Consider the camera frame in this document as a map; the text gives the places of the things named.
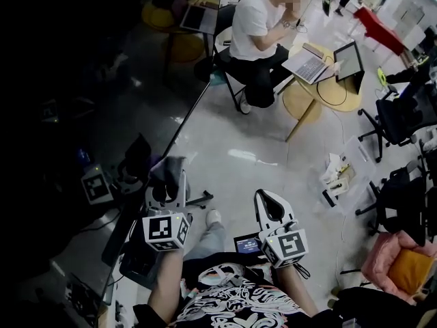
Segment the orange cushion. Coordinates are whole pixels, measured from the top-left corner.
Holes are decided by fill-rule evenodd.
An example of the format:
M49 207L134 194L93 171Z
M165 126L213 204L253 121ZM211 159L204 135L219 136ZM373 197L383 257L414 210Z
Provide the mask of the orange cushion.
M402 249L391 265L388 277L399 290L412 296L424 285L434 260L409 249Z

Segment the round wooden stool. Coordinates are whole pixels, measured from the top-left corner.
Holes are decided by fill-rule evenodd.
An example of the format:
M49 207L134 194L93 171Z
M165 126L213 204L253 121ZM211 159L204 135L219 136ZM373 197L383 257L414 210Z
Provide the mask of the round wooden stool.
M287 112L297 120L287 136L287 143L303 124L316 122L322 114L321 104L311 97L297 81L293 81L284 89L283 104Z

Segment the black folding chair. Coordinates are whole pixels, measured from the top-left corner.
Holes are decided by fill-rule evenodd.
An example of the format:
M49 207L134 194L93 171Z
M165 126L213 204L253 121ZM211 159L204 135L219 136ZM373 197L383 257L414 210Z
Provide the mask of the black folding chair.
M283 67L289 58L289 50L278 44L272 57L246 61L230 55L230 48L216 51L195 64L194 74L208 82L214 69L225 78L234 105L243 112L243 100L253 107L267 108L274 102L274 88L292 75Z

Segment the dark tablet on stand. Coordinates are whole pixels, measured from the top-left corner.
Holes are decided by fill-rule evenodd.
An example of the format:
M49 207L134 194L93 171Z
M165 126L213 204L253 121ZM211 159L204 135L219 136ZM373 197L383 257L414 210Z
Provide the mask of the dark tablet on stand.
M333 53L335 63L339 64L339 70L335 76L336 82L351 80L356 93L361 88L365 75L361 54L356 42L353 40Z

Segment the black office chair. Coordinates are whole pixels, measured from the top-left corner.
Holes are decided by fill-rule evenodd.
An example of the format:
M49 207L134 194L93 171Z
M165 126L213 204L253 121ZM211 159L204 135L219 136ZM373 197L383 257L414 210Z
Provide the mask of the black office chair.
M376 163L382 160L382 144L387 147L413 144L416 142L413 136L419 129L437 125L437 68L416 72L401 93L390 83L386 89L387 93L376 101L376 116L365 109L358 110L373 126L372 131L360 135L358 140L371 135L378 138Z
M382 179L379 187L373 182L369 186L375 202L355 215L376 211L375 221L368 223L371 236L383 227L391 234L404 231L420 246L437 238L437 186L427 187L421 162L411 161Z

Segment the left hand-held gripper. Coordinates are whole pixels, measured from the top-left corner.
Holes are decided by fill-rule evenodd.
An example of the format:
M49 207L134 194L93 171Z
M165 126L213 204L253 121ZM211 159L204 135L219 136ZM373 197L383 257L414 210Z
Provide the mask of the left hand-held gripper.
M191 188L183 169L178 181L175 198L176 210L161 208L161 203L154 197L154 187L145 190L145 207L147 215L142 219L145 242L156 251L173 251L184 249L191 222L185 209L190 198Z

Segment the silver laptop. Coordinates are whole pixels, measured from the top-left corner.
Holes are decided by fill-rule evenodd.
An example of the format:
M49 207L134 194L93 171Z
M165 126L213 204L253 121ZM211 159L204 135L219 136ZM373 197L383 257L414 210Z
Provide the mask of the silver laptop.
M290 56L282 66L309 85L335 76L334 64L328 65L322 58L305 48Z

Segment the purple grey wiping cloth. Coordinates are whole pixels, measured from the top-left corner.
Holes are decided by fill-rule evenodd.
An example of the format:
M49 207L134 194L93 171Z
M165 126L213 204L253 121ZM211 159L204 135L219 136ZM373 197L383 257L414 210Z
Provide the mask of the purple grey wiping cloth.
M151 168L150 186L156 201L165 203L167 197L174 201L180 191L186 192L186 183L180 182L185 160L183 156L166 156Z

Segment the clear plastic storage bin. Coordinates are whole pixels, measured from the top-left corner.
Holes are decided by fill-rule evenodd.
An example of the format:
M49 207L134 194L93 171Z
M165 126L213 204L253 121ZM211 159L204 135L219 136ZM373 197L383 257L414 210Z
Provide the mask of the clear plastic storage bin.
M330 153L315 169L315 186L322 205L331 212L352 212L376 172L375 163L357 137L340 153Z

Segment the person's left forearm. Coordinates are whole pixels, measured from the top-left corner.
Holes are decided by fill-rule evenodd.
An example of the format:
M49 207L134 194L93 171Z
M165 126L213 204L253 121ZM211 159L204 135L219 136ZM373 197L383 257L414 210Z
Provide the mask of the person's left forearm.
M164 254L156 286L148 299L148 305L166 323L170 323L178 308L180 282L183 269L183 250L168 251Z

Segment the round wooden table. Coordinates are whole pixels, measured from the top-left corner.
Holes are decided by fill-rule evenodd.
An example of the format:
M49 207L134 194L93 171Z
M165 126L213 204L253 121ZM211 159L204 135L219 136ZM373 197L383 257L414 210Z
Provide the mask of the round wooden table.
M322 58L328 65L335 65L335 76L339 70L339 64L334 61L334 51L314 43L300 43L291 47L289 57L305 48ZM357 94L351 80L336 82L335 76L309 85L294 76L299 85L320 104L340 112L351 112L358 108L361 103L361 89Z

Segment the red table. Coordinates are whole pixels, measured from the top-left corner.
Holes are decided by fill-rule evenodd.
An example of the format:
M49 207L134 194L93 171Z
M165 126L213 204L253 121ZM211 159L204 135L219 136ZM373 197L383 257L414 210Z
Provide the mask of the red table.
M400 56L404 52L404 44L398 35L387 27L370 9L361 7L353 13L353 17L358 19L365 27L365 37L374 39L396 56Z

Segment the person's left leg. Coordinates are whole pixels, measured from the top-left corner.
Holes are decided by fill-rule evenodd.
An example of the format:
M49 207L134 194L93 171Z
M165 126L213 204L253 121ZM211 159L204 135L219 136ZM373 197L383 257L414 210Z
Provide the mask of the person's left leg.
M224 252L226 232L219 211L216 209L208 211L206 226L206 231L196 246L184 256L184 261L207 258L215 253Z

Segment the person's right forearm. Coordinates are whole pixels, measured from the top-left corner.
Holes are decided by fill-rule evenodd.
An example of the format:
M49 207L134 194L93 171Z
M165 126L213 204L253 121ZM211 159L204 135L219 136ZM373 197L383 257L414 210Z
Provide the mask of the person's right forearm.
M308 316L313 317L319 313L315 302L307 292L307 289L294 266L277 269L276 274L279 288Z

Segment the large black glossy screen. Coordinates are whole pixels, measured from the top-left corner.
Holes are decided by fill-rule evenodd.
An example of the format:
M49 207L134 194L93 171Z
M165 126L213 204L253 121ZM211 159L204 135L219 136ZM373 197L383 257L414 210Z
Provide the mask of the large black glossy screen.
M216 7L220 0L187 0ZM0 0L0 328L95 328L150 168L204 94L180 0Z

